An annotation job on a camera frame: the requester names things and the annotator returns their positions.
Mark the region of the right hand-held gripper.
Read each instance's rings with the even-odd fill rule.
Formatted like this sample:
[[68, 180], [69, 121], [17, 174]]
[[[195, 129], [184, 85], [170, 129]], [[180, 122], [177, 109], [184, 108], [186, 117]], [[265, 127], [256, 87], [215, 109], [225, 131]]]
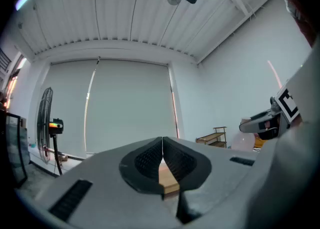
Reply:
[[285, 83], [276, 95], [269, 99], [270, 109], [250, 117], [250, 121], [242, 123], [239, 130], [243, 133], [264, 133], [278, 130], [278, 125], [300, 125], [301, 114]]

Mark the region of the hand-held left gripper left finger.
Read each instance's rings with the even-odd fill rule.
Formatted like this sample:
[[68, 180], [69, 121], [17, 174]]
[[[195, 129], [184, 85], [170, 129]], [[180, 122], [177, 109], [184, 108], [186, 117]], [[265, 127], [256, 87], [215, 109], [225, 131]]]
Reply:
[[75, 229], [176, 229], [159, 184], [162, 138], [103, 151], [55, 178], [40, 206]]

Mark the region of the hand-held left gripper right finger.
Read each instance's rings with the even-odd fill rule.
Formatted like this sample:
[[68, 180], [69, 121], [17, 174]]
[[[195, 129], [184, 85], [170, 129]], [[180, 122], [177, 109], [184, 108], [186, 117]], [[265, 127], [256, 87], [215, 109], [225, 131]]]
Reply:
[[163, 218], [163, 229], [248, 229], [240, 184], [256, 154], [164, 137], [163, 157], [179, 185], [177, 211]]

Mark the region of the oval wooden table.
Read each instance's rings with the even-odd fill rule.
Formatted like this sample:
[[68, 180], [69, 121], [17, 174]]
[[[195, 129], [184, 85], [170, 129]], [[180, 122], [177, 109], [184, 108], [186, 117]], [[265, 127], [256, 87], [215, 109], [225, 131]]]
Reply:
[[159, 184], [164, 188], [164, 194], [170, 195], [178, 193], [180, 185], [171, 173], [164, 160], [161, 161], [158, 169]]

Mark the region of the wooden shelf cart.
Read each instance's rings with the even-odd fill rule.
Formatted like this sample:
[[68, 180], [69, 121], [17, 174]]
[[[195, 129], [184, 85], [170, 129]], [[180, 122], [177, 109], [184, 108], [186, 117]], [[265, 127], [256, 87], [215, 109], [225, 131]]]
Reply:
[[196, 138], [195, 142], [207, 146], [227, 148], [226, 128], [226, 126], [214, 127], [212, 133]]

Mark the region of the black standing fan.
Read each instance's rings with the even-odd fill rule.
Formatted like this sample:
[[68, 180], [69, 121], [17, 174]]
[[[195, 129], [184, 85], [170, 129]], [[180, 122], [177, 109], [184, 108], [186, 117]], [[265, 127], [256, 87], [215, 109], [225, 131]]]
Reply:
[[37, 133], [37, 146], [40, 158], [46, 164], [49, 163], [51, 145], [50, 139], [53, 140], [53, 153], [55, 166], [58, 169], [59, 175], [62, 172], [62, 159], [58, 151], [57, 135], [61, 135], [64, 131], [64, 122], [59, 118], [51, 118], [51, 107], [53, 101], [53, 89], [48, 87], [44, 90], [37, 114], [36, 133]]

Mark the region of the black glass display cabinet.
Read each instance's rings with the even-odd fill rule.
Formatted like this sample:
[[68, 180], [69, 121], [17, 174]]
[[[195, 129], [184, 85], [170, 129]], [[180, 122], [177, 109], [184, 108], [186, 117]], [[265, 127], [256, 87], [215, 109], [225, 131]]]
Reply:
[[22, 118], [0, 110], [0, 177], [10, 188], [20, 188], [27, 180], [22, 154]]

